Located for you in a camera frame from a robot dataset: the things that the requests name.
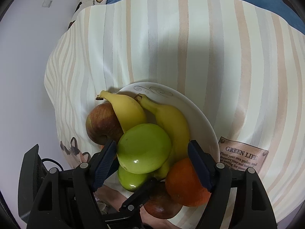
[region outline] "banana stem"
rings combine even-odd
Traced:
[[[96,100],[97,101],[102,101],[104,100],[104,97],[105,97],[105,90],[102,90],[96,97]]]
[[[155,114],[158,110],[158,104],[155,104],[154,102],[150,101],[146,95],[138,94],[135,97],[135,100],[141,105],[141,107],[147,109],[148,111]]]

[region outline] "orange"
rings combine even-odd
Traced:
[[[205,204],[211,195],[202,187],[189,158],[184,158],[173,165],[166,176],[165,187],[175,202],[188,207]]]

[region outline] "blue gripper pad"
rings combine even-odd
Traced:
[[[191,140],[188,145],[188,155],[200,180],[200,183],[209,192],[214,187],[215,164],[212,156],[205,153],[196,140]]]
[[[107,143],[103,150],[104,155],[95,169],[94,182],[92,185],[93,191],[96,191],[99,187],[103,186],[105,180],[116,172],[119,167],[118,160],[114,160],[116,154],[115,141]]]

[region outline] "black cable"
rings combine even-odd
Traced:
[[[52,162],[52,163],[54,163],[54,164],[56,164],[56,165],[58,165],[60,168],[61,168],[61,170],[63,171],[63,167],[58,163],[58,162],[56,162],[55,160],[53,160],[53,159],[50,159],[50,158],[44,158],[44,159],[42,159],[41,160],[42,162],[46,162],[46,161],[48,161],[48,162]]]

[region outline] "screw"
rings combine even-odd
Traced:
[[[82,169],[86,169],[86,168],[88,167],[88,165],[89,165],[89,164],[85,162],[85,163],[81,163],[81,164],[80,164],[80,167],[81,167]]]
[[[218,169],[223,169],[223,168],[225,167],[225,165],[224,165],[223,163],[217,163],[217,164],[216,164],[216,167],[217,167]]]
[[[250,168],[248,168],[248,172],[251,173],[251,174],[254,174],[255,173],[255,169],[250,167]]]
[[[55,167],[49,170],[49,172],[50,172],[51,174],[56,173],[56,171],[57,171],[57,168],[55,168]]]
[[[135,207],[134,207],[133,205],[129,205],[129,206],[128,206],[128,210],[130,210],[130,211],[134,210],[134,208],[135,208]]]

